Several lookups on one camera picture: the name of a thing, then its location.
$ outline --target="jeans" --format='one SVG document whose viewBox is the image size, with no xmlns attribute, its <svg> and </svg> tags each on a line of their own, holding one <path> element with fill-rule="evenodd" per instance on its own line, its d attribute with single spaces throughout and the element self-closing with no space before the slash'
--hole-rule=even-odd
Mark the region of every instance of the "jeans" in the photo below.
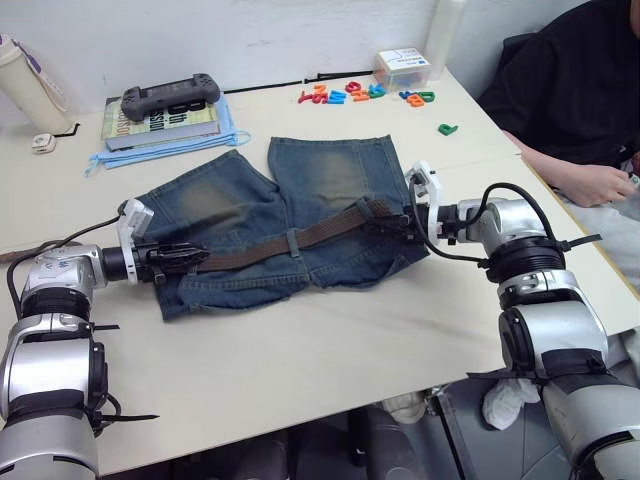
<svg viewBox="0 0 640 480">
<path fill-rule="evenodd" d="M 303 141 L 273 138 L 275 183 L 236 150 L 139 197 L 155 215 L 145 240 L 203 244 L 211 255 L 291 236 L 353 206 L 384 198 L 394 214 L 409 193 L 390 137 Z M 421 245 L 352 230 L 245 268 L 185 274 L 156 286 L 165 320 L 196 311 L 259 307 L 310 285 L 365 288 L 427 255 Z"/>
</svg>

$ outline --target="black cable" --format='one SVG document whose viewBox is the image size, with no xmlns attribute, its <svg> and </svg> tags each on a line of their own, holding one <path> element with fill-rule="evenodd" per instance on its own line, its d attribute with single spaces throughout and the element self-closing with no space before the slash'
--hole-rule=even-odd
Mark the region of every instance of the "black cable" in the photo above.
<svg viewBox="0 0 640 480">
<path fill-rule="evenodd" d="M 337 80 L 340 78 L 362 77 L 364 75 L 372 75 L 373 70 L 360 70 L 357 72 L 339 72 L 339 73 L 318 73 L 316 78 L 305 78 L 304 83 L 323 82 L 325 80 Z"/>
<path fill-rule="evenodd" d="M 73 132 L 71 133 L 58 133 L 57 135 L 54 135 L 54 137 L 56 138 L 60 138 L 60 137 L 73 137 L 77 132 L 78 132 L 78 127 L 80 126 L 79 123 L 76 123 L 73 127 Z"/>
<path fill-rule="evenodd" d="M 64 238 L 64 239 L 54 243 L 53 246 L 51 246 L 51 242 L 44 242 L 43 244 L 41 244 L 35 250 L 27 253 L 26 255 L 18 257 L 13 262 L 11 262 L 11 265 L 9 265 L 9 268 L 7 269 L 7 287 L 9 288 L 9 294 L 11 295 L 11 300 L 13 301 L 13 308 L 16 311 L 16 316 L 18 317 L 18 319 L 20 319 L 21 316 L 22 316 L 22 308 L 20 306 L 20 297 L 18 296 L 18 292 L 16 291 L 16 286 L 15 286 L 15 283 L 13 281 L 13 272 L 15 271 L 16 267 L 18 265 L 20 265 L 22 262 L 24 262 L 25 260 L 28 260 L 30 258 L 34 258 L 34 257 L 38 256 L 44 250 L 48 249 L 48 247 L 51 247 L 52 249 L 53 248 L 60 248 L 60 247 L 62 247 L 64 245 L 66 245 L 67 243 L 69 243 L 71 240 L 74 240 L 75 238 L 79 237 L 80 235 L 84 235 L 85 233 L 91 232 L 93 230 L 97 230 L 98 228 L 106 227 L 107 225 L 111 225 L 113 223 L 116 223 L 119 218 L 120 218 L 120 216 L 113 217 L 112 219 L 107 220 L 105 222 L 98 223 L 98 224 L 93 225 L 91 227 L 87 227 L 85 229 L 82 229 L 82 230 L 80 230 L 80 231 L 78 231 L 78 232 L 76 232 L 76 233 L 74 233 L 72 235 L 69 235 L 67 238 Z"/>
<path fill-rule="evenodd" d="M 104 330 L 120 330 L 120 325 L 94 325 L 94 332 L 101 332 Z"/>
<path fill-rule="evenodd" d="M 102 415 L 102 418 L 106 420 L 104 427 L 108 427 L 113 422 L 139 422 L 141 420 L 155 420 L 160 418 L 160 415 Z"/>
<path fill-rule="evenodd" d="M 598 242 L 602 240 L 602 235 L 599 233 L 595 233 L 593 235 L 587 235 L 582 238 L 576 238 L 575 240 L 571 240 L 567 242 L 570 247 L 578 247 L 580 245 L 584 245 L 585 243 Z"/>
<path fill-rule="evenodd" d="M 427 248 L 431 250 L 436 255 L 440 257 L 448 258 L 450 260 L 464 260 L 466 262 L 474 262 L 474 263 L 482 263 L 485 260 L 478 257 L 467 257 L 465 255 L 451 255 L 450 253 L 443 252 L 436 248 L 436 246 L 431 243 L 429 240 L 429 236 L 425 233 L 424 228 L 422 228 L 422 224 L 420 223 L 420 216 L 418 213 L 418 204 L 416 203 L 416 180 L 415 178 L 411 178 L 409 181 L 409 200 L 411 201 L 411 208 L 413 210 L 414 221 L 416 222 L 416 227 L 418 229 L 418 233 L 422 237 L 422 240 L 427 245 Z"/>
<path fill-rule="evenodd" d="M 554 242 L 557 241 L 556 236 L 553 234 L 553 230 L 551 228 L 551 224 L 549 223 L 549 219 L 544 214 L 544 211 L 542 210 L 540 205 L 538 205 L 538 202 L 536 202 L 535 199 L 524 188 L 519 187 L 518 185 L 514 185 L 513 183 L 507 183 L 507 182 L 498 182 L 487 187 L 487 189 L 484 191 L 484 194 L 482 195 L 482 201 L 480 202 L 480 207 L 478 208 L 478 211 L 476 212 L 476 214 L 473 216 L 471 220 L 464 222 L 461 228 L 467 228 L 473 225 L 474 223 L 476 223 L 480 219 L 480 216 L 484 213 L 484 211 L 487 208 L 487 201 L 489 200 L 489 194 L 491 193 L 492 190 L 496 190 L 498 188 L 511 190 L 513 192 L 516 192 L 518 195 L 520 195 L 531 206 L 534 212 L 536 212 L 536 215 L 538 215 L 538 218 L 540 219 L 540 222 L 544 227 L 544 231 L 547 235 L 547 238 L 549 238 L 549 240 L 553 240 Z"/>
<path fill-rule="evenodd" d="M 21 257 L 22 255 L 26 255 L 27 253 L 33 253 L 38 248 L 48 247 L 50 245 L 54 245 L 58 243 L 60 240 L 49 240 L 48 242 L 44 242 L 42 245 L 34 248 L 27 248 L 25 250 L 16 250 L 13 252 L 0 253 L 0 265 L 9 264 L 13 262 L 16 258 Z M 82 245 L 80 242 L 69 242 L 67 245 Z"/>
<path fill-rule="evenodd" d="M 230 93 L 251 92 L 252 90 L 264 90 L 267 88 L 288 87 L 290 85 L 301 85 L 302 80 L 294 80 L 293 82 L 272 83 L 270 85 L 258 85 L 256 87 L 234 88 L 233 90 L 225 90 L 225 95 Z"/>
<path fill-rule="evenodd" d="M 116 397 L 107 393 L 107 401 L 113 405 L 113 408 L 116 410 L 116 415 L 120 415 L 122 413 L 122 405 L 120 405 L 120 402 Z"/>
</svg>

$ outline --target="white box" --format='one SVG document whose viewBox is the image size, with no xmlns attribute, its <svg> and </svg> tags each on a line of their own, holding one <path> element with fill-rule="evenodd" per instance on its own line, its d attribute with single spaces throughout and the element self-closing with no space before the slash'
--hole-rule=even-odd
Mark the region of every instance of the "white box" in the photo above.
<svg viewBox="0 0 640 480">
<path fill-rule="evenodd" d="M 389 91 L 415 90 L 427 83 L 431 65 L 415 48 L 385 50 L 376 54 L 374 74 Z"/>
</svg>

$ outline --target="label on box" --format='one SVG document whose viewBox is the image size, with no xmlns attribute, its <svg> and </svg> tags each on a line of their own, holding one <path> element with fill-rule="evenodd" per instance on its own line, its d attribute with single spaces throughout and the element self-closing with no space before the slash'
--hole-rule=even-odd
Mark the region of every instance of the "label on box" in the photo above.
<svg viewBox="0 0 640 480">
<path fill-rule="evenodd" d="M 415 48 L 386 50 L 384 52 L 380 52 L 379 55 L 387 64 L 390 71 L 429 65 L 429 62 L 427 62 Z"/>
</svg>

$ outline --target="book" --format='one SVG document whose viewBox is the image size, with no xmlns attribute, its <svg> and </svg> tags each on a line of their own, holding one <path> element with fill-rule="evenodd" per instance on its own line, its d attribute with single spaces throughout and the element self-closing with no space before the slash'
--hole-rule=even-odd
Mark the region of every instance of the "book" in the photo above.
<svg viewBox="0 0 640 480">
<path fill-rule="evenodd" d="M 133 122 L 122 112 L 121 103 L 121 97 L 110 97 L 104 108 L 102 140 L 112 151 L 220 133 L 215 104 L 174 114 L 167 108 L 154 110 L 141 122 Z"/>
<path fill-rule="evenodd" d="M 109 152 L 121 152 L 124 150 L 131 150 L 132 148 L 145 148 L 145 147 L 157 147 L 157 148 L 162 148 L 163 145 L 166 145 L 167 147 L 170 147 L 172 144 L 175 144 L 176 142 L 181 142 L 182 140 L 195 140 L 196 138 L 202 138 L 205 139 L 207 137 L 215 137 L 219 135 L 218 133 L 205 133 L 204 135 L 194 135 L 193 137 L 181 137 L 181 138 L 174 138 L 172 140 L 160 140 L 159 142 L 149 142 L 149 143 L 141 143 L 140 145 L 135 145 L 133 147 L 122 147 L 122 148 L 107 148 L 107 151 Z"/>
</svg>

